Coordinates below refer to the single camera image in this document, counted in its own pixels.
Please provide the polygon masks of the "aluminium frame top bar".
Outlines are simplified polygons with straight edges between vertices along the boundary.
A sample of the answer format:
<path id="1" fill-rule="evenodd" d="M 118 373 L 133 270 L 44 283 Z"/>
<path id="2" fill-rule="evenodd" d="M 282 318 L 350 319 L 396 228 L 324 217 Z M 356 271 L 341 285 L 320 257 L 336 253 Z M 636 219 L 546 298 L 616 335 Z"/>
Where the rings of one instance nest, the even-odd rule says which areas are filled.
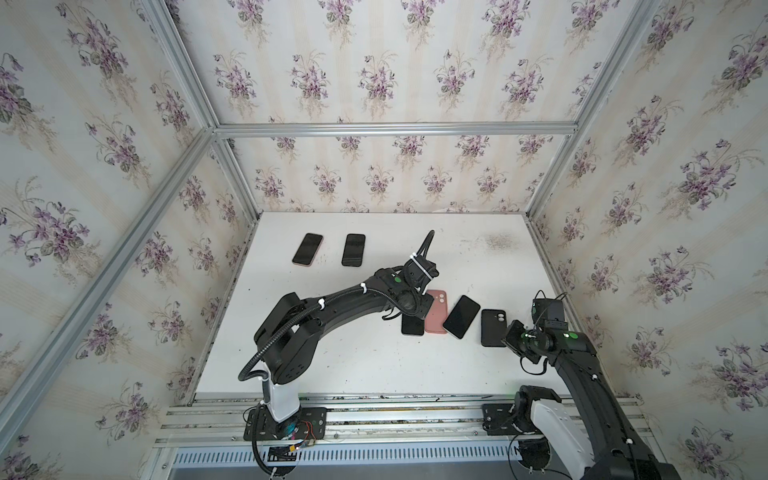
<path id="1" fill-rule="evenodd" d="M 384 123 L 240 123 L 221 124 L 213 132 L 221 138 L 266 137 L 388 137 L 461 135 L 571 135 L 571 121 L 513 122 L 384 122 Z"/>

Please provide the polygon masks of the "black phone case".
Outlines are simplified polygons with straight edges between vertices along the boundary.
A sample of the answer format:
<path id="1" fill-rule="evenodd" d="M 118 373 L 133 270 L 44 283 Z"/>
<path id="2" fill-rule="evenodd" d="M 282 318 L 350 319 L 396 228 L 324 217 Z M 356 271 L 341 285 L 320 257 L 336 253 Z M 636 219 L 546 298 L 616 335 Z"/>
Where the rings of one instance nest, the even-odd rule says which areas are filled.
<path id="1" fill-rule="evenodd" d="M 501 309 L 481 310 L 481 345 L 485 348 L 504 348 L 503 339 L 508 325 L 506 311 Z"/>

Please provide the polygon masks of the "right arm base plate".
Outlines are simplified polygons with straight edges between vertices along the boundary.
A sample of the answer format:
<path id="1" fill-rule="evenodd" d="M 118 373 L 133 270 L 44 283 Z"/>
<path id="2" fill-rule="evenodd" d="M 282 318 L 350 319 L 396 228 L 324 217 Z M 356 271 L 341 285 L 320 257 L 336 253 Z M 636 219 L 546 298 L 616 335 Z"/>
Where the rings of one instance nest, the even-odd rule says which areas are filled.
<path id="1" fill-rule="evenodd" d="M 513 403 L 486 403 L 481 406 L 482 428 L 488 436 L 525 434 L 526 410 Z"/>

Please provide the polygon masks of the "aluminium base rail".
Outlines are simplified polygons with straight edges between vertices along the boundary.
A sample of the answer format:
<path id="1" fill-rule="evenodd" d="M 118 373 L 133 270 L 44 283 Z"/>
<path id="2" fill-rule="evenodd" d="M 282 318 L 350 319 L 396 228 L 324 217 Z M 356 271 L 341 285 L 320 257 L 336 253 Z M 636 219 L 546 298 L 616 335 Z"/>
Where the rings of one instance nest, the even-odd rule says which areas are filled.
<path id="1" fill-rule="evenodd" d="M 492 419 L 483 407 L 500 409 L 512 395 L 306 396 L 305 409 L 323 408 L 325 416 L 308 428 L 300 424 L 299 440 L 320 444 L 407 441 L 462 441 L 489 436 L 483 425 Z M 253 399 L 195 401 L 169 408 L 160 422 L 154 447 L 243 446 Z"/>

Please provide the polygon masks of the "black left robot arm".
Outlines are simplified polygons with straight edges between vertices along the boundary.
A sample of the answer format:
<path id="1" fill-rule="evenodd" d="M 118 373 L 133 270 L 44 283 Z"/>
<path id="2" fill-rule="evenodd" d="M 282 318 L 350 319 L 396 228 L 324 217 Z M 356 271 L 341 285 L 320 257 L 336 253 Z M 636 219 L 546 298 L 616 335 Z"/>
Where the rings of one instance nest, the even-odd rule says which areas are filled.
<path id="1" fill-rule="evenodd" d="M 319 297 L 284 295 L 254 334 L 256 353 L 237 375 L 240 382 L 261 381 L 263 406 L 277 424 L 296 421 L 301 409 L 291 383 L 311 366 L 319 341 L 328 333 L 364 316 L 383 313 L 426 319 L 434 303 L 427 293 L 439 276 L 428 251 L 431 230 L 404 264 L 380 268 L 363 282 Z"/>

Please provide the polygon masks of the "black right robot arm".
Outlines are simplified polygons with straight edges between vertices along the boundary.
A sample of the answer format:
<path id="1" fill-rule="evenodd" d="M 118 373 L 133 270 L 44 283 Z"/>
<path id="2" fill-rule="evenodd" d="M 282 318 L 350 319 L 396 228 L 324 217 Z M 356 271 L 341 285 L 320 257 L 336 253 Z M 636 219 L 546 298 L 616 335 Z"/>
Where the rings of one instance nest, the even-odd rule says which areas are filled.
<path id="1" fill-rule="evenodd" d="M 543 435 L 573 479 L 678 479 L 676 468 L 658 459 L 631 425 L 590 338 L 568 326 L 563 297 L 535 297 L 531 316 L 530 327 L 512 321 L 503 343 L 521 361 L 555 370 L 583 426 L 571 420 L 554 390 L 524 385 L 511 410 L 516 431 Z"/>

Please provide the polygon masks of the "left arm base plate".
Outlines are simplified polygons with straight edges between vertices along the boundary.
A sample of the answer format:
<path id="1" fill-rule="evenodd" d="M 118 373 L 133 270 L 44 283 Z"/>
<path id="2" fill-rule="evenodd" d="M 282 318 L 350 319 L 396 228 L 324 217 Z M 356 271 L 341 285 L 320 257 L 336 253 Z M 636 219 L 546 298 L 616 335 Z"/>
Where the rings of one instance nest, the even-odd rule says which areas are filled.
<path id="1" fill-rule="evenodd" d="M 243 439 L 251 441 L 322 440 L 325 437 L 328 410 L 323 407 L 304 408 L 292 417 L 277 422 L 266 405 L 245 412 Z"/>

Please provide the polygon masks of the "black pad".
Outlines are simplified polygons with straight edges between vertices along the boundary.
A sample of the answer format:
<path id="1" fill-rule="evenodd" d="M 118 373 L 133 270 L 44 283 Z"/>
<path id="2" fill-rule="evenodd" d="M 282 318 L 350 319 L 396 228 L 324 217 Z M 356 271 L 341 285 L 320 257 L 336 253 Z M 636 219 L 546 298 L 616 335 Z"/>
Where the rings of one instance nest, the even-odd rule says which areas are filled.
<path id="1" fill-rule="evenodd" d="M 476 301 L 462 295 L 443 322 L 444 330 L 456 339 L 463 339 L 480 310 Z"/>

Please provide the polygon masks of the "pink phone case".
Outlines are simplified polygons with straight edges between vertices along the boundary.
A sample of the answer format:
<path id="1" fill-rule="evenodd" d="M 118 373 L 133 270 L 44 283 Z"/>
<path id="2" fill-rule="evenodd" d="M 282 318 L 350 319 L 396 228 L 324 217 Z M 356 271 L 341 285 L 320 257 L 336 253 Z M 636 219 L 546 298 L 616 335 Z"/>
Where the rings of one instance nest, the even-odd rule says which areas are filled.
<path id="1" fill-rule="evenodd" d="M 447 295 L 443 290 L 428 290 L 433 303 L 424 320 L 424 331 L 429 334 L 446 334 L 443 324 L 448 316 Z"/>

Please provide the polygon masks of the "black phone pink edge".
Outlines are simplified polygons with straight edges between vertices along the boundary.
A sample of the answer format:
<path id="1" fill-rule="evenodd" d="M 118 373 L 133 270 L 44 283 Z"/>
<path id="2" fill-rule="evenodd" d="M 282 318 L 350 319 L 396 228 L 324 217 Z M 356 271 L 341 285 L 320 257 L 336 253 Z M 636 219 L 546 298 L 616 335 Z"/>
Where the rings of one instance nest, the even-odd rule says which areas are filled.
<path id="1" fill-rule="evenodd" d="M 306 233 L 297 248 L 292 263 L 300 266 L 310 266 L 323 242 L 324 237 L 316 233 Z"/>

